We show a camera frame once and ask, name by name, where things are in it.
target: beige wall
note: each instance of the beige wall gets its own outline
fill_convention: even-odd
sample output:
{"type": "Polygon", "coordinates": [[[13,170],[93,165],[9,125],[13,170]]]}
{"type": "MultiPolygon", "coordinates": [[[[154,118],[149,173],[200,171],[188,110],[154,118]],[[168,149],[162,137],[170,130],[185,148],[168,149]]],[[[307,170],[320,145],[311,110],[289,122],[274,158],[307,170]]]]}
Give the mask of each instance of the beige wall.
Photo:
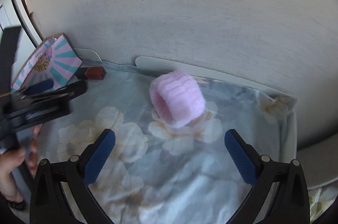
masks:
{"type": "Polygon", "coordinates": [[[43,36],[133,64],[145,55],[299,98],[304,146],[338,127],[338,0],[27,0],[43,36]]]}

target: white plastic divider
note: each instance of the white plastic divider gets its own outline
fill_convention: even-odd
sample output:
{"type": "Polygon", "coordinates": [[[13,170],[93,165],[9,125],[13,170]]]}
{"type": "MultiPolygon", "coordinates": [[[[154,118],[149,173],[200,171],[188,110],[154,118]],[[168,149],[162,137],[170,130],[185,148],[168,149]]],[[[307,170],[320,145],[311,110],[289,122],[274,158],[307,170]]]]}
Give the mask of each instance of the white plastic divider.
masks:
{"type": "MultiPolygon", "coordinates": [[[[11,0],[0,0],[0,38],[2,36],[1,29],[13,26],[21,26],[13,3],[11,0]]],[[[12,79],[15,78],[26,59],[34,50],[34,44],[26,34],[26,31],[22,30],[19,36],[18,48],[15,53],[15,61],[12,65],[12,79]]]]}
{"type": "MultiPolygon", "coordinates": [[[[258,89],[267,94],[268,96],[288,95],[281,91],[272,89],[270,87],[243,78],[239,78],[234,75],[214,71],[211,69],[205,69],[193,65],[178,63],[174,61],[139,56],[136,58],[135,64],[137,67],[140,68],[161,69],[164,71],[184,71],[194,76],[226,81],[229,83],[258,89]]],[[[289,163],[291,160],[295,159],[297,153],[297,124],[296,124],[296,113],[294,110],[290,114],[288,122],[290,126],[288,126],[287,137],[281,150],[281,161],[286,163],[289,163]]]]}
{"type": "Polygon", "coordinates": [[[102,61],[100,56],[96,53],[96,51],[89,50],[89,49],[74,49],[76,52],[76,55],[80,59],[91,59],[91,60],[96,60],[96,61],[102,61]]]}
{"type": "Polygon", "coordinates": [[[37,33],[36,29],[34,28],[31,20],[28,17],[28,14],[26,12],[26,9],[22,3],[22,0],[12,0],[13,4],[15,5],[18,14],[20,16],[20,19],[23,23],[23,27],[25,28],[25,31],[27,32],[29,38],[32,40],[35,46],[38,46],[41,44],[42,39],[40,38],[39,34],[37,33]]]}

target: floral fabric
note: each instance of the floral fabric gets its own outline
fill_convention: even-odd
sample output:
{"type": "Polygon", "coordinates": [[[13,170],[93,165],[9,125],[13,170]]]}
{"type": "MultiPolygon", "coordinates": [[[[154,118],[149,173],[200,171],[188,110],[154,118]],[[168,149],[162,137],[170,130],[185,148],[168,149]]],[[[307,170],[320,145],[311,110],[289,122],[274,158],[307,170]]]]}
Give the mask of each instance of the floral fabric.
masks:
{"type": "Polygon", "coordinates": [[[338,181],[322,188],[309,191],[310,221],[315,221],[336,200],[338,195],[338,181]]]}
{"type": "MultiPolygon", "coordinates": [[[[229,129],[258,153],[279,160],[290,110],[284,103],[254,89],[197,78],[205,112],[173,129],[149,98],[149,75],[161,72],[99,64],[105,79],[88,81],[87,93],[72,101],[72,114],[43,127],[38,146],[51,162],[66,161],[104,129],[115,132],[116,145],[89,186],[115,224],[226,223],[250,190],[224,147],[229,129]]],[[[75,216],[85,222],[67,184],[64,190],[75,216]]]]}

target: finger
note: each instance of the finger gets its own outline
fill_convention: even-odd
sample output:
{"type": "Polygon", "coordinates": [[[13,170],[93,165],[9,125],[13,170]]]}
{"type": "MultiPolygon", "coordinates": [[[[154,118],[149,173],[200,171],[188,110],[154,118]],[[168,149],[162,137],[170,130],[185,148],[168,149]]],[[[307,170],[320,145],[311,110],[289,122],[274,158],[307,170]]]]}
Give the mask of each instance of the finger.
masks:
{"type": "Polygon", "coordinates": [[[31,168],[29,171],[31,174],[36,174],[37,173],[37,170],[38,170],[38,165],[35,165],[33,168],[31,168]]]}
{"type": "Polygon", "coordinates": [[[38,152],[38,143],[35,139],[33,139],[32,142],[30,143],[30,150],[32,151],[32,153],[38,152]]]}
{"type": "Polygon", "coordinates": [[[0,177],[10,174],[14,168],[20,166],[25,160],[26,150],[10,150],[0,156],[0,177]]]}
{"type": "Polygon", "coordinates": [[[15,182],[11,174],[7,174],[0,178],[0,192],[9,201],[21,202],[23,197],[16,188],[15,182]]]}
{"type": "Polygon", "coordinates": [[[38,154],[37,153],[31,153],[28,156],[27,165],[31,168],[33,168],[36,164],[38,164],[38,154]]]}
{"type": "Polygon", "coordinates": [[[35,137],[35,138],[38,137],[38,135],[40,134],[42,126],[43,126],[43,124],[34,126],[34,128],[33,128],[33,137],[35,137]]]}

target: black gripper frame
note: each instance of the black gripper frame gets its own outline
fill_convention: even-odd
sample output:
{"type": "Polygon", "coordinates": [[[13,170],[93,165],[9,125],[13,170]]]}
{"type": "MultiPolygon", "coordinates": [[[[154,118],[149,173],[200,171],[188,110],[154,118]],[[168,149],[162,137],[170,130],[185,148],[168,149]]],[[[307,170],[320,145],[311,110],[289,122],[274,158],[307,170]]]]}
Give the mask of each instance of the black gripper frame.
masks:
{"type": "Polygon", "coordinates": [[[236,130],[232,134],[256,167],[257,180],[246,199],[227,224],[252,224],[260,212],[273,182],[279,182],[270,208],[259,224],[309,224],[310,205],[303,169],[298,160],[274,162],[246,144],[236,130]]]}
{"type": "Polygon", "coordinates": [[[40,161],[30,204],[30,224],[82,223],[74,217],[61,182],[68,183],[88,224],[114,224],[83,182],[87,162],[108,133],[113,132],[104,130],[94,144],[87,146],[77,161],[71,160],[72,157],[60,163],[50,163],[47,159],[40,161]]]}

